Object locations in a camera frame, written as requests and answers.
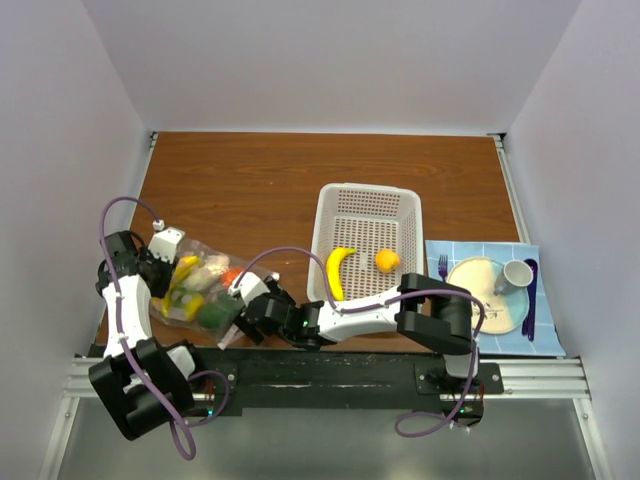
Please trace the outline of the white perforated plastic basket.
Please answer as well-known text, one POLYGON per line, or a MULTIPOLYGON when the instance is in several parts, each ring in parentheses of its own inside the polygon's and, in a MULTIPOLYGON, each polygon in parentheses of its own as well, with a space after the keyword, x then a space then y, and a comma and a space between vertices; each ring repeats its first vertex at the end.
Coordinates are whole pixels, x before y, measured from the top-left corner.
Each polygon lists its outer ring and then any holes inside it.
POLYGON ((356 253, 341 265, 340 276, 347 300, 384 292, 407 273, 423 274, 424 239, 422 204, 417 193, 391 186, 331 183, 319 193, 311 252, 321 261, 338 247, 356 253), (382 273, 375 255, 391 249, 400 265, 382 273))

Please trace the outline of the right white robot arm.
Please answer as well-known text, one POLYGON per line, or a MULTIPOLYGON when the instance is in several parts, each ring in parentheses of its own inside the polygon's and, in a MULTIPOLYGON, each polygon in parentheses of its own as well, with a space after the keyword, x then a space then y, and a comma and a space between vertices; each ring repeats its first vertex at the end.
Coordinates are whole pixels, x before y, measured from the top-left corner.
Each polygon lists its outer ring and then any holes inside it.
POLYGON ((481 380, 472 317, 484 306, 463 288, 410 273, 376 295, 298 304, 276 280, 247 272, 232 281, 228 293, 242 301, 250 334, 319 350, 352 337, 396 332, 444 357, 452 390, 469 392, 481 380))

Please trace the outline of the clear zip top bag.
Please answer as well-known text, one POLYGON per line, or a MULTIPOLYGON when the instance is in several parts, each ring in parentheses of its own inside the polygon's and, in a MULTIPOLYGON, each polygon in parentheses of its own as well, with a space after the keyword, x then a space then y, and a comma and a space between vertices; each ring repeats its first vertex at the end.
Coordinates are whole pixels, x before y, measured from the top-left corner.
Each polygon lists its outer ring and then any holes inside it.
MULTIPOLYGON (((178 250, 178 261, 181 257, 189 255, 196 255, 198 257, 201 257, 204 261, 206 257, 215 254, 227 255, 230 259, 229 268, 245 268, 249 264, 249 262, 245 259, 216 251, 206 244, 190 238, 183 240, 183 242, 180 244, 178 250)), ((222 331, 211 331, 203 329, 198 325, 196 321, 198 310, 209 303, 223 303, 228 304, 229 306, 233 305, 236 308, 237 316, 241 312, 242 301, 231 297, 227 293, 227 290, 229 288, 224 289, 218 280, 209 289, 202 292, 197 292, 185 289, 182 286, 182 283, 173 291, 168 318, 165 318, 158 310, 159 300, 161 299, 154 298, 151 300, 150 312, 154 318, 172 327, 189 328, 191 330, 206 334, 216 342, 216 345, 220 349, 226 348, 230 343, 242 336, 242 332, 237 326, 234 325, 235 318, 233 319, 233 322, 231 323, 229 328, 222 331)))

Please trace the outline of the yellow fake banana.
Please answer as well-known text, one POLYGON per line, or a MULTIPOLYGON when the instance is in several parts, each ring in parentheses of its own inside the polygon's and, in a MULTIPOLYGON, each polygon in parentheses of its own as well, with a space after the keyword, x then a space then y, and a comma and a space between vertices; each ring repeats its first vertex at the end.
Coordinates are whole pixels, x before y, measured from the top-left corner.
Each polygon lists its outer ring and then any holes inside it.
POLYGON ((355 248, 338 247, 329 255, 326 261, 326 273, 331 295, 336 301, 344 301, 345 293, 342 286, 340 268, 342 262, 356 253, 355 248))

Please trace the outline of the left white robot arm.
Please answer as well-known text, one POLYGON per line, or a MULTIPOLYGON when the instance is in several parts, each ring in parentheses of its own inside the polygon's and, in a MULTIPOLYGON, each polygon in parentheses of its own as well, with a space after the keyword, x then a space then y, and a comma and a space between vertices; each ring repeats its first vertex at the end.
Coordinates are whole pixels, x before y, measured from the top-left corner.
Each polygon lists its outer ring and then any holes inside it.
POLYGON ((167 228, 149 244, 131 231, 105 238, 107 259, 98 271, 96 289, 106 301, 109 337, 103 360, 89 369, 89 380, 120 432, 135 440, 172 419, 161 398, 139 372, 183 415, 194 407, 192 392, 207 380, 193 346, 183 341, 169 348, 152 336, 151 299, 168 291, 178 264, 184 232, 167 228))

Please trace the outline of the fake orange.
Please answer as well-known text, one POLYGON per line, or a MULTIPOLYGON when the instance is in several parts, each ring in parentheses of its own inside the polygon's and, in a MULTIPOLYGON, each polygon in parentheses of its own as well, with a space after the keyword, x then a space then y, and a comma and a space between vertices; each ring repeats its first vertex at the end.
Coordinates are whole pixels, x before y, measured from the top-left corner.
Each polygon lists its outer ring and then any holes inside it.
POLYGON ((394 250, 382 249, 375 255, 375 263, 382 273, 391 273, 400 265, 401 259, 394 250))

